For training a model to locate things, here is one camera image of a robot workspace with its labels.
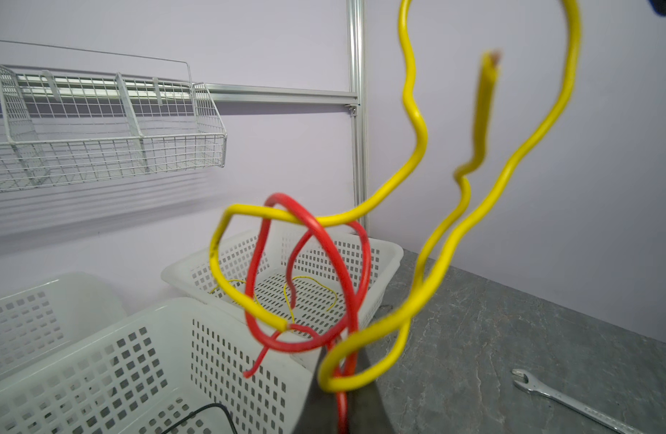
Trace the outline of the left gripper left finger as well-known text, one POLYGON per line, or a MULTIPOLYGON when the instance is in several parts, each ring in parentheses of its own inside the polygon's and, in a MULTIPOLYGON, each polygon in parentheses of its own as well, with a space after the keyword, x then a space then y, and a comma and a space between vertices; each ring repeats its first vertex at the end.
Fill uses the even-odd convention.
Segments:
POLYGON ((314 368, 302 413, 293 433, 325 434, 338 432, 338 410, 334 394, 324 392, 318 383, 318 368, 326 355, 322 350, 314 368))

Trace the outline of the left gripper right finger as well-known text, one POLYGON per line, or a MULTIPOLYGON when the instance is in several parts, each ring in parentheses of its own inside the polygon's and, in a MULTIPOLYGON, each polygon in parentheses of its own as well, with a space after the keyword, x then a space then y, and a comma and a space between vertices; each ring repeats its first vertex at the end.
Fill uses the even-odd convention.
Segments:
POLYGON ((347 394, 349 433, 395 433, 375 381, 347 394))

